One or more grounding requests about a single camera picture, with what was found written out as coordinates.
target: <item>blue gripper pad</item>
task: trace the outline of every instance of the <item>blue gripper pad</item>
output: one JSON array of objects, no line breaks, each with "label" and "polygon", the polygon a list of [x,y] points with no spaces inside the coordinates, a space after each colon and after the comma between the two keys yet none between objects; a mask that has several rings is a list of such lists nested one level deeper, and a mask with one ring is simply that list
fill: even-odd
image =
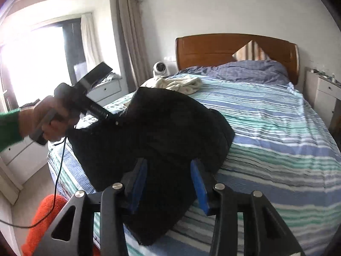
[{"label": "blue gripper pad", "polygon": [[200,163],[199,160],[195,159],[191,161],[191,178],[193,181],[195,192],[197,193],[199,206],[207,215],[209,212],[207,189],[202,179],[201,171],[199,170],[199,165],[202,165],[202,163]]},{"label": "blue gripper pad", "polygon": [[142,196],[142,192],[144,189],[144,185],[146,183],[146,178],[147,178],[147,160],[143,159],[139,173],[137,174],[133,190],[130,193],[129,197],[129,210],[131,213],[134,213],[137,210],[137,207],[139,206],[139,202]]}]

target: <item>silver bolt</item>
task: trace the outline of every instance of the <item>silver bolt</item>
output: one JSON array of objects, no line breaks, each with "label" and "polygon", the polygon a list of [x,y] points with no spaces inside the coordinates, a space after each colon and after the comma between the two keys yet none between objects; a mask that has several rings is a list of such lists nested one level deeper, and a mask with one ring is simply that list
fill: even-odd
[{"label": "silver bolt", "polygon": [[123,187],[122,183],[113,184],[113,189],[121,189]]},{"label": "silver bolt", "polygon": [[262,194],[261,191],[253,191],[253,196],[255,196],[255,197],[262,197],[263,194]]},{"label": "silver bolt", "polygon": [[84,194],[85,194],[85,192],[84,192],[84,191],[76,191],[76,192],[75,192],[75,197],[77,197],[77,198],[81,198],[81,197],[83,197],[83,196],[84,196]]},{"label": "silver bolt", "polygon": [[221,191],[221,190],[225,189],[225,185],[222,183],[217,183],[217,184],[215,184],[214,188]]}]

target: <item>black garment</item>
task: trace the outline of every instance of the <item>black garment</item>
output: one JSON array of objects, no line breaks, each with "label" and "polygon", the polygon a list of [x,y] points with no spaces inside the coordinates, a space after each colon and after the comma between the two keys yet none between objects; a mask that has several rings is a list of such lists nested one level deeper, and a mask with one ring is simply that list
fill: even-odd
[{"label": "black garment", "polygon": [[147,159],[139,208],[123,221],[140,244],[151,245],[196,199],[190,161],[199,158],[207,171],[216,173],[234,132],[218,111],[189,96],[140,87],[114,120],[73,129],[68,137],[96,191],[119,182],[137,158]]}]

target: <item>power cord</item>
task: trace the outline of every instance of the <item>power cord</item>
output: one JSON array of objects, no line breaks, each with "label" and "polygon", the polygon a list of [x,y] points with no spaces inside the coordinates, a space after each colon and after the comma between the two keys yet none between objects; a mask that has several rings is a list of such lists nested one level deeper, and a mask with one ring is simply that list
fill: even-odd
[{"label": "power cord", "polygon": [[61,158],[61,161],[60,161],[60,168],[59,168],[59,172],[58,172],[58,176],[57,176],[57,179],[56,179],[56,184],[55,184],[55,197],[53,198],[53,206],[52,206],[52,209],[41,219],[39,220],[38,222],[36,222],[35,224],[31,225],[31,226],[20,226],[20,225],[14,225],[12,223],[8,223],[4,220],[0,220],[1,223],[4,223],[4,224],[7,224],[9,226],[12,226],[12,227],[16,227],[16,228],[23,228],[23,229],[30,229],[30,228],[33,228],[33,227],[36,227],[38,224],[40,224],[44,219],[46,219],[50,213],[52,213],[53,209],[55,208],[55,204],[56,204],[56,195],[57,195],[57,184],[58,184],[58,180],[59,180],[59,176],[61,174],[61,171],[62,171],[62,164],[63,164],[63,158],[64,158],[64,153],[65,153],[65,145],[66,145],[66,139],[67,137],[64,138],[63,142],[64,142],[64,146],[63,146],[63,153],[62,153],[62,158]]}]

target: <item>mattress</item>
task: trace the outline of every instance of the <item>mattress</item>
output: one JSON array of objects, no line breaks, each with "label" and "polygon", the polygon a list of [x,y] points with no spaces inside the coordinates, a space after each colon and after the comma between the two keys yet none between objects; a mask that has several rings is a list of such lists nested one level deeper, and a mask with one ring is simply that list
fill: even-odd
[{"label": "mattress", "polygon": [[[341,157],[323,121],[291,83],[266,85],[202,79],[192,98],[218,110],[236,136],[216,175],[234,191],[262,191],[289,226],[307,255],[321,255],[341,223]],[[107,105],[125,108],[133,93]],[[86,116],[77,127],[96,118]],[[63,145],[48,144],[52,178],[60,168]],[[59,192],[70,198],[77,190],[93,193],[88,178],[66,143]],[[100,246],[99,214],[94,242]],[[140,246],[125,228],[130,255],[208,255],[214,216],[207,217],[197,201],[155,244]],[[238,215],[238,254],[243,254],[243,216]]]}]

